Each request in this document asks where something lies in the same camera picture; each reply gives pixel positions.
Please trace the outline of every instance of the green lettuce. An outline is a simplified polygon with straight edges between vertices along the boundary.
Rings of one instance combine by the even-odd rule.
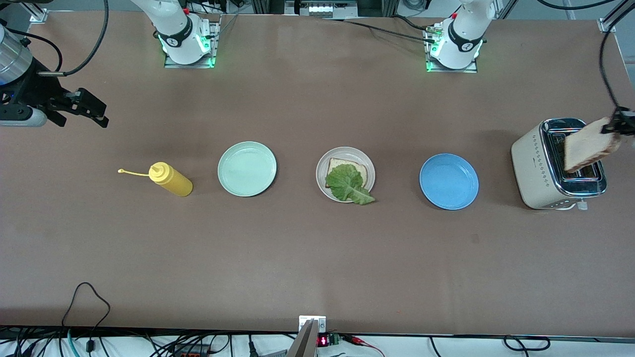
[[[339,165],[326,176],[326,184],[331,187],[331,192],[340,201],[351,199],[358,205],[367,205],[375,200],[367,189],[362,187],[364,180],[355,166],[350,164]]]

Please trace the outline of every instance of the mustard bottle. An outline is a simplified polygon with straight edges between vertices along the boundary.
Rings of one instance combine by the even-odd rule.
[[[156,163],[150,166],[148,174],[129,172],[122,168],[118,172],[136,176],[148,176],[155,184],[180,197],[189,195],[194,188],[192,181],[166,163]]]

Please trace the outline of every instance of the metal cylinder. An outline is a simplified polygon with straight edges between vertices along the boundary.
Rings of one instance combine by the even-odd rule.
[[[0,25],[0,86],[13,82],[29,69],[33,55]]]

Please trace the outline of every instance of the toaster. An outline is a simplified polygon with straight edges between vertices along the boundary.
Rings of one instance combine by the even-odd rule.
[[[575,118],[548,119],[512,145],[512,162],[525,204],[536,210],[567,210],[606,191],[601,162],[574,172],[565,167],[565,138],[585,126]]]

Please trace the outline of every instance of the table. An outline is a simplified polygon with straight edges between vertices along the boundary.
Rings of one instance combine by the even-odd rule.
[[[31,31],[61,47],[68,69],[101,18],[52,13]],[[420,43],[318,18],[240,16],[209,70],[163,69],[151,34],[143,13],[113,12],[94,60],[62,79],[108,105],[108,129],[69,118],[0,131],[2,323],[59,324],[86,280],[112,304],[108,326],[293,331],[298,315],[323,314],[345,332],[635,336],[633,148],[605,160],[609,188],[588,212],[528,209],[510,157],[543,119],[611,113],[594,22],[494,21],[476,75],[428,73]],[[46,45],[31,48],[55,63]],[[606,66],[632,105],[613,37]],[[244,140],[278,161],[253,198],[231,196],[216,174]],[[318,159],[342,145],[373,160],[376,203],[320,192]],[[440,152],[479,175],[464,210],[420,191],[421,165]],[[117,174],[156,161],[194,192]],[[76,303],[69,325],[105,311],[89,290]]]

